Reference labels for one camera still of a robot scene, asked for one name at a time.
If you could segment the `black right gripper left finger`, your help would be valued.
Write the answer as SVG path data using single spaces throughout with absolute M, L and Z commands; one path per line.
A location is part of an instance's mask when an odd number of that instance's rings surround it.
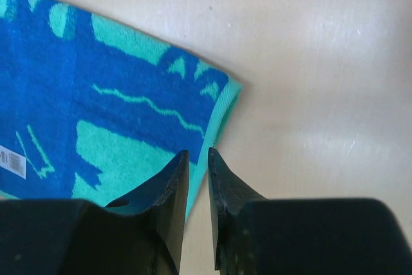
M 178 274 L 189 154 L 101 207 L 83 199 L 1 202 L 2 274 Z

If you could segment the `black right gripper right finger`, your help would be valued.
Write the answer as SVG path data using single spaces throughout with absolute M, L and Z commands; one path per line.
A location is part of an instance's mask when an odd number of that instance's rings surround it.
M 270 200 L 208 153 L 215 268 L 220 274 L 410 274 L 411 247 L 372 198 Z

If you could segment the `blue towel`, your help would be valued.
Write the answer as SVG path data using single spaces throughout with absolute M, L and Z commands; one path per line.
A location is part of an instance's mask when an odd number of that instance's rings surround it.
M 57 0 L 1 0 L 1 196 L 126 194 L 189 152 L 188 207 L 241 84 L 199 57 Z

